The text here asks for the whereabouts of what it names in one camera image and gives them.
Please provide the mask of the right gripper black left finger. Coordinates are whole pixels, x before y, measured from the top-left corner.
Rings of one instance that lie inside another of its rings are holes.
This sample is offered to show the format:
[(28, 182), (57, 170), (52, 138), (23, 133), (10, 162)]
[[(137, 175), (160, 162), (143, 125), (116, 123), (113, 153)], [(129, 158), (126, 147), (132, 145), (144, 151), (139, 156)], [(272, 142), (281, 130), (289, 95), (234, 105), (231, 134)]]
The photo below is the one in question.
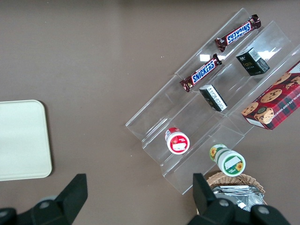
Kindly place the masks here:
[(77, 174), (55, 199), (37, 203), (17, 214), (14, 208), (0, 209), (2, 225), (71, 225), (88, 198), (87, 176)]

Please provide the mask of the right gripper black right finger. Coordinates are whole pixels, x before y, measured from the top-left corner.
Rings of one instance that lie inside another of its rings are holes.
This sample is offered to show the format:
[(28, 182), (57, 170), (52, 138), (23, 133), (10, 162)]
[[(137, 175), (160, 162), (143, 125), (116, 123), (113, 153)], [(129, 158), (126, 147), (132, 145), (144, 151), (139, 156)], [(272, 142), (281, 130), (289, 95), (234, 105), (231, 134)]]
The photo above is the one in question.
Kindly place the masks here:
[(288, 225), (289, 221), (276, 208), (254, 205), (245, 211), (224, 198), (216, 198), (201, 173), (193, 174), (193, 198), (199, 214), (191, 225)]

